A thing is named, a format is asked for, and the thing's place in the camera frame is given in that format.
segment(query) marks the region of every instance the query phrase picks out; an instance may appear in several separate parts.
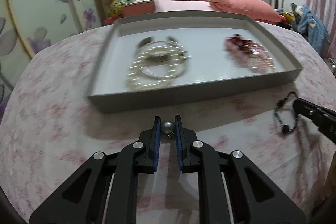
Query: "pink floral tablecloth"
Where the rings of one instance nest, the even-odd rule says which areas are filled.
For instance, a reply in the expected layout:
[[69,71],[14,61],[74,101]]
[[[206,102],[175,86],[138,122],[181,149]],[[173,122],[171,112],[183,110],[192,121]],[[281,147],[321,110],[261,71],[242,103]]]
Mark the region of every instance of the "pink floral tablecloth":
[[[261,23],[303,64],[291,84],[184,105],[101,114],[85,98],[96,56],[110,26],[65,39],[38,53],[17,83],[0,127],[0,185],[28,221],[67,177],[96,151],[120,151],[152,127],[155,115],[173,120],[200,140],[230,153],[239,149],[305,213],[325,195],[336,146],[301,118],[284,137],[273,109],[296,90],[300,97],[336,110],[336,79],[299,34]],[[294,123],[289,111],[286,123]],[[140,175],[138,223],[199,223],[197,175],[182,175],[175,141],[161,138],[155,175]]]

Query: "pearl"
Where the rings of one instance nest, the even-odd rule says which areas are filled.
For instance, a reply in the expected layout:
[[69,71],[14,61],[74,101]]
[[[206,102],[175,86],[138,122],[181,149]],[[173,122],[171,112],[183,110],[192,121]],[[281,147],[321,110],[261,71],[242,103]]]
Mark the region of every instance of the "pearl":
[[175,126],[173,122],[170,121],[166,121],[161,123],[161,131],[164,134],[171,134],[175,131]]

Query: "nightstand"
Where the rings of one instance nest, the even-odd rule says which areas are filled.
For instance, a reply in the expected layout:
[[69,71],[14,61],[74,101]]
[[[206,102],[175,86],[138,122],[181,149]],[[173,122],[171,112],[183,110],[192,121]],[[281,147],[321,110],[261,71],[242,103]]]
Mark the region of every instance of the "nightstand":
[[136,0],[132,3],[123,4],[121,10],[124,17],[154,13],[154,0]]

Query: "pink curtain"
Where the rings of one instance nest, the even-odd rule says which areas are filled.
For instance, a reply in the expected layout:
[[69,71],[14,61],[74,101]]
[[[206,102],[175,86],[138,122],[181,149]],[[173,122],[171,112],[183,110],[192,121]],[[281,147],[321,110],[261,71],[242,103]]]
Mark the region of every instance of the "pink curtain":
[[324,49],[322,57],[336,57],[336,0],[307,0],[306,3],[323,21],[330,36],[331,44]]

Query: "black beaded bracelet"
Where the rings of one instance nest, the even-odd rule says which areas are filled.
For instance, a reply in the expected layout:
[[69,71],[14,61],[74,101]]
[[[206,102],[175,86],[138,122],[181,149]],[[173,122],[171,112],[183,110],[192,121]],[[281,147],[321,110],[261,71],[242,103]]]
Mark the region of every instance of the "black beaded bracelet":
[[283,124],[283,122],[282,122],[282,120],[281,120],[281,118],[280,118],[280,116],[278,114],[278,110],[280,108],[284,107],[284,105],[286,104],[287,100],[289,99],[289,97],[291,95],[294,95],[296,98],[298,98],[298,96],[297,96],[297,94],[295,92],[290,92],[285,99],[279,100],[279,102],[278,102],[278,104],[277,104],[277,106],[275,107],[275,110],[274,110],[274,115],[278,119],[278,121],[279,121],[279,123],[281,125],[281,128],[282,128],[282,133],[284,133],[284,134],[287,134],[289,132],[293,132],[297,128],[297,124],[298,124],[298,121],[299,121],[299,115],[295,114],[295,125],[294,125],[294,127],[292,129],[290,129],[289,125],[287,125],[287,124],[284,125]]

